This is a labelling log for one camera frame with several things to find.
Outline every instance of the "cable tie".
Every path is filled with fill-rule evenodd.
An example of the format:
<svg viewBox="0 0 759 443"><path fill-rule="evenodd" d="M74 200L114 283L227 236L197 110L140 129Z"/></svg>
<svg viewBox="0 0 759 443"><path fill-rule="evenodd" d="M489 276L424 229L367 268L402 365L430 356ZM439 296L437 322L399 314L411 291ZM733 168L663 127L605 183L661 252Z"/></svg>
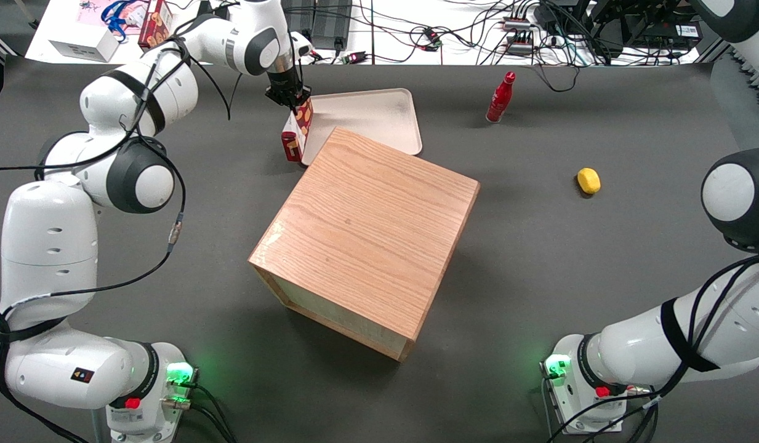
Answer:
<svg viewBox="0 0 759 443"><path fill-rule="evenodd" d="M661 401L660 395L656 396L656 398L652 399L651 401L648 401L647 403L645 403L641 408L644 410L648 410L650 409L650 407L657 405L659 401Z"/></svg>

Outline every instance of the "blue lanyard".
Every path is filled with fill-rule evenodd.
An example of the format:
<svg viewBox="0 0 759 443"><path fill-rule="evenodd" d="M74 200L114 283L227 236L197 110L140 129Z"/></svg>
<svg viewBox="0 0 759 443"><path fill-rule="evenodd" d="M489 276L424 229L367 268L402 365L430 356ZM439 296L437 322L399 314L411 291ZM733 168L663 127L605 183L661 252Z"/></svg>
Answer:
<svg viewBox="0 0 759 443"><path fill-rule="evenodd" d="M122 28L126 23L125 19L120 18L119 15L122 14L122 11L126 6L137 1L138 0L117 0L116 2L111 3L111 5L106 6L106 9L103 9L103 12L100 14L100 19L103 20L103 23L106 23L109 31L117 31L117 33L120 34L120 43L125 42L128 37L125 35L125 31ZM109 17L108 14L112 10L114 13Z"/></svg>

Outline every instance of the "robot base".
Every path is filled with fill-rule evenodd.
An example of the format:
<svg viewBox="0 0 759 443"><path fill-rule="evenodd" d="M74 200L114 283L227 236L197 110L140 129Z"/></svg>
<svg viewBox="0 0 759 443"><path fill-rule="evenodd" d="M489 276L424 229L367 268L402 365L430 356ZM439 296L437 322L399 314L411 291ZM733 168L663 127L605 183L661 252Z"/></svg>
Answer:
<svg viewBox="0 0 759 443"><path fill-rule="evenodd" d="M585 381L582 371L577 364L577 349L584 335L573 334L561 339L554 346L552 355L540 364L544 376L548 378L549 397L554 406L560 424L570 420L581 410L590 407L598 401L595 389ZM625 414L626 401L613 401L604 406L595 407L580 415L565 427L563 434L590 434L608 425ZM605 432L623 431L623 421Z"/></svg>
<svg viewBox="0 0 759 443"><path fill-rule="evenodd" d="M170 364L185 362L182 351L168 343L153 343L157 351L158 376L149 393L141 401L139 409L114 409L106 406L108 427L112 442L117 443L171 443L177 434L182 409L172 409L162 404L163 399L187 399L190 389L168 382L166 368Z"/></svg>

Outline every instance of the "red bottle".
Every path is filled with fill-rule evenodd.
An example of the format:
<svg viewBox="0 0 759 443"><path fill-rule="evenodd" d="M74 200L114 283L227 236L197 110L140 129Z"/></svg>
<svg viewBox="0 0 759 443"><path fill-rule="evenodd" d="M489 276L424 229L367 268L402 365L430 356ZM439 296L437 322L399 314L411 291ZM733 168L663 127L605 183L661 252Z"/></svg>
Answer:
<svg viewBox="0 0 759 443"><path fill-rule="evenodd" d="M516 80L516 74L509 72L505 74L505 79L497 86L497 90L494 91L494 95L491 97L491 105L489 105L489 111L486 113L486 120L491 123L498 123L502 118L505 109L508 107L508 103L511 103L511 97L513 96L513 82Z"/></svg>

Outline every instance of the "black strap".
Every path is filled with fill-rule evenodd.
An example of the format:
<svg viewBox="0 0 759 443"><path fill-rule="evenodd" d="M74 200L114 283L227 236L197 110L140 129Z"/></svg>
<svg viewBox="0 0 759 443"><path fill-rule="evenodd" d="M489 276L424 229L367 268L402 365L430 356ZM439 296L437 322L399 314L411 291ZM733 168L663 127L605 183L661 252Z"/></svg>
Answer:
<svg viewBox="0 0 759 443"><path fill-rule="evenodd" d="M145 86L143 86L143 83L127 73L123 73L118 70L111 70L101 74L100 76L106 76L106 78L115 79L115 81L124 84L125 87L131 90L131 92L134 93L138 98L143 97L143 92L146 89ZM163 129L166 128L166 116L163 115L163 109L160 107L158 99L155 98L155 94L153 94L151 90L147 91L147 111L149 112L149 116L152 117L152 121L155 123L155 134L163 131Z"/></svg>
<svg viewBox="0 0 759 443"><path fill-rule="evenodd" d="M582 376L588 385L593 389L598 387L605 387L609 389L609 395L618 396L624 393L627 389L627 385L618 385L615 383L607 383L599 378L596 373L593 372L593 368L587 362L587 344L595 337L595 333L589 333L584 336L582 341L579 342L579 347L576 348L576 362L579 364L579 369L582 371Z"/></svg>
<svg viewBox="0 0 759 443"><path fill-rule="evenodd" d="M683 330L680 328L680 323L677 322L675 300L677 300L677 297L661 305L661 328L663 328L664 335L669 340L669 345L672 346L672 349L675 350L675 353L683 360L684 364L688 365L691 369L698 370L699 372L719 369L718 365L700 356L688 344L686 337L683 335Z"/></svg>
<svg viewBox="0 0 759 443"><path fill-rule="evenodd" d="M143 398L147 396L149 391L152 389L152 386L155 385L155 380L158 379L158 373L160 370L160 358L158 357L158 352L155 351L155 348L152 348L151 344L142 343L140 341L137 341L136 343L143 346L143 348L147 351L147 355L149 356L149 367L147 368L147 374L143 377L141 384L132 390L131 393L123 395L108 404L109 406L114 407L114 409L125 409L125 402L128 400L128 398L138 398L143 400Z"/></svg>
<svg viewBox="0 0 759 443"><path fill-rule="evenodd" d="M13 343L14 341L26 340L32 337L37 337L48 330L52 330L56 325L63 322L66 317L60 317L59 319L46 320L45 322L38 323L30 328L19 331L11 331L9 333L3 333L0 330L0 343Z"/></svg>

